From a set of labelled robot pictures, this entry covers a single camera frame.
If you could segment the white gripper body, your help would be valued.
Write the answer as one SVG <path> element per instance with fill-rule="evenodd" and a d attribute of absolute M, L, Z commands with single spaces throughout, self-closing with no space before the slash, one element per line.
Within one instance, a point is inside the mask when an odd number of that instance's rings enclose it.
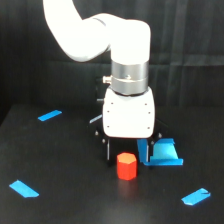
<path fill-rule="evenodd" d="M 107 88 L 102 108 L 103 131 L 114 138 L 149 138 L 155 124 L 151 88 L 139 96 L 122 96 Z"/>

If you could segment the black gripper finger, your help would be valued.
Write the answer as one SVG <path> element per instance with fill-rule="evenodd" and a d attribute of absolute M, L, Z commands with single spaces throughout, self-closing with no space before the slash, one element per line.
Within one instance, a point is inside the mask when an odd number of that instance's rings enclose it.
<path fill-rule="evenodd" d="M 153 156 L 155 140 L 153 138 L 149 138 L 147 144 L 147 162 L 150 162 L 150 158 Z"/>
<path fill-rule="evenodd" d="M 103 155 L 105 157 L 106 164 L 108 166 L 112 166 L 111 151 L 110 151 L 110 138 L 104 137 L 102 139 L 102 146 L 103 146 Z"/>

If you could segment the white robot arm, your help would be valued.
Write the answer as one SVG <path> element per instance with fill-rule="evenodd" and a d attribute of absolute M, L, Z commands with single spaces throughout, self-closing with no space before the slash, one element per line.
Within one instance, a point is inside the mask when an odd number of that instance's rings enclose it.
<path fill-rule="evenodd" d="M 148 86 L 151 30 L 147 23 L 101 13 L 80 17 L 72 0 L 43 0 L 47 25 L 65 54 L 86 62 L 108 51 L 111 74 L 102 108 L 107 139 L 138 141 L 139 159 L 148 166 L 161 165 L 153 157 L 161 136 L 154 132 L 155 104 Z"/>

